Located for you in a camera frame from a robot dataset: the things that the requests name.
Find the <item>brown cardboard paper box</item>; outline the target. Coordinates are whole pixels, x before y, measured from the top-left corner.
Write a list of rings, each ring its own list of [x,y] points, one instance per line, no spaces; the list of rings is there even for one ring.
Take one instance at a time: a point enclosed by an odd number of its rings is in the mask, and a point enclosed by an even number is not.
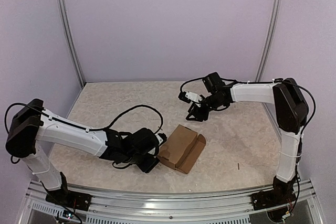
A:
[[[157,156],[168,168],[188,174],[205,146],[203,135],[179,124],[160,147]]]

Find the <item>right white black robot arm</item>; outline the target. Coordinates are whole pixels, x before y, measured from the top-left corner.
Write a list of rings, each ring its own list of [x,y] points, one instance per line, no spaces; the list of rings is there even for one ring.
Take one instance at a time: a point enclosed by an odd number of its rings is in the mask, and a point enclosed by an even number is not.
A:
[[[273,205],[281,204],[293,191],[297,166],[302,155],[302,138],[309,106],[293,78],[268,82],[242,82],[225,79],[217,72],[201,77],[209,96],[184,91],[178,98],[191,106],[186,120],[203,122],[211,111],[224,111],[232,103],[258,102],[275,107],[276,122],[281,136],[280,160],[273,180],[273,189],[264,193]]]

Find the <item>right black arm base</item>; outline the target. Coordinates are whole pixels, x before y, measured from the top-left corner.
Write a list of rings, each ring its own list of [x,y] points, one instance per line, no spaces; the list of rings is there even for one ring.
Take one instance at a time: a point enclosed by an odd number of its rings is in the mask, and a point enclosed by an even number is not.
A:
[[[289,192],[284,195],[282,193],[276,193],[274,189],[267,191],[262,190],[251,195],[254,211],[284,205],[294,202],[296,199],[293,189],[289,190]]]

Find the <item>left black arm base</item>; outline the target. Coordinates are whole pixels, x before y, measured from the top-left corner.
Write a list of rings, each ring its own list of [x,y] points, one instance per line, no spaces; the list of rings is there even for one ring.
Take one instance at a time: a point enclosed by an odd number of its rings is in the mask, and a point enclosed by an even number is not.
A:
[[[46,201],[74,210],[88,211],[92,196],[71,190],[46,191]]]

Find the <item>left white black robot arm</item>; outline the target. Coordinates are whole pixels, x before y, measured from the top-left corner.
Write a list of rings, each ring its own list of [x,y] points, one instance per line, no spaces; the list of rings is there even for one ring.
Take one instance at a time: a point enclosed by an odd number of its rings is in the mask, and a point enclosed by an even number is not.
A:
[[[134,133],[112,129],[122,116],[137,109],[133,106],[119,114],[105,127],[93,128],[64,119],[44,107],[43,100],[33,99],[28,104],[13,103],[8,108],[21,106],[10,123],[4,120],[7,133],[5,148],[12,158],[23,161],[38,177],[49,196],[66,206],[73,201],[65,175],[49,160],[39,142],[49,142],[86,152],[110,161],[115,169],[132,165],[149,173],[158,163],[160,147],[167,136],[160,129],[143,127]]]

